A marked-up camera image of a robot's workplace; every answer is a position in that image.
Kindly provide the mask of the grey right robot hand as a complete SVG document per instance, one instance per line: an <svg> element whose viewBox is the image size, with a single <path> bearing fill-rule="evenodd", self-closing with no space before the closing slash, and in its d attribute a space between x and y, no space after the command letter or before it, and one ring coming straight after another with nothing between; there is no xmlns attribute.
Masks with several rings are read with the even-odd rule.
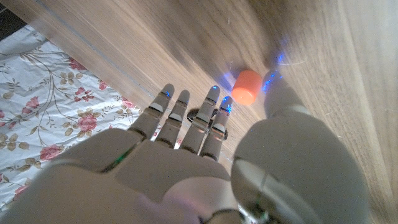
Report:
<svg viewBox="0 0 398 224"><path fill-rule="evenodd" d="M208 92L174 148L189 92L166 85L127 130L103 131L57 156L2 223L368 223L363 173L278 74L263 82L266 118L218 161L232 99Z"/></svg>

